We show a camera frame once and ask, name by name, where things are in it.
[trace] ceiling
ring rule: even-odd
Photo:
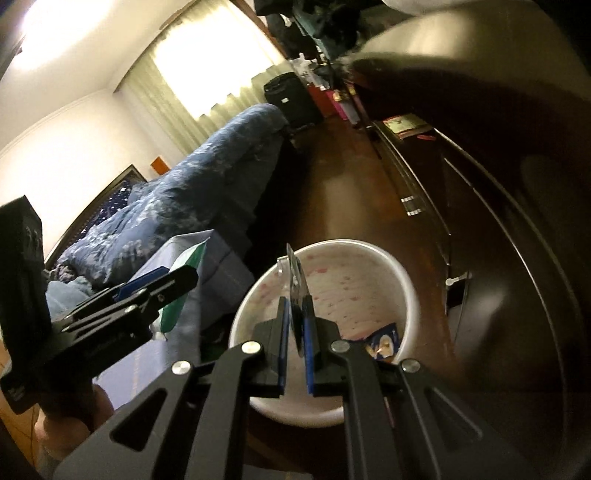
[[[186,3],[113,0],[104,20],[58,58],[29,70],[13,61],[0,80],[0,150],[43,117],[106,88]]]

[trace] book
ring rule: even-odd
[[[387,118],[384,120],[384,125],[400,140],[412,137],[413,135],[423,134],[433,128],[425,120],[417,117],[413,113]]]

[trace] black suitcase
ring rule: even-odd
[[[299,129],[319,124],[324,120],[308,90],[295,73],[279,75],[263,88],[267,102],[279,107],[290,127]]]

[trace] blue food wrapper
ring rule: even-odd
[[[389,323],[381,327],[365,340],[365,349],[376,360],[392,360],[400,348],[400,337],[396,323]]]

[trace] headboard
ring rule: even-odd
[[[117,175],[117,178],[109,183],[67,228],[65,233],[57,241],[56,245],[51,249],[51,252],[47,255],[47,258],[45,259],[45,268],[47,270],[54,268],[57,259],[66,248],[84,237],[86,234],[84,229],[95,217],[97,217],[105,203],[108,202],[114,194],[120,191],[122,184],[127,184],[127,182],[129,182],[133,185],[142,181],[146,181],[146,179],[133,165],[130,165],[121,172],[121,174]]]

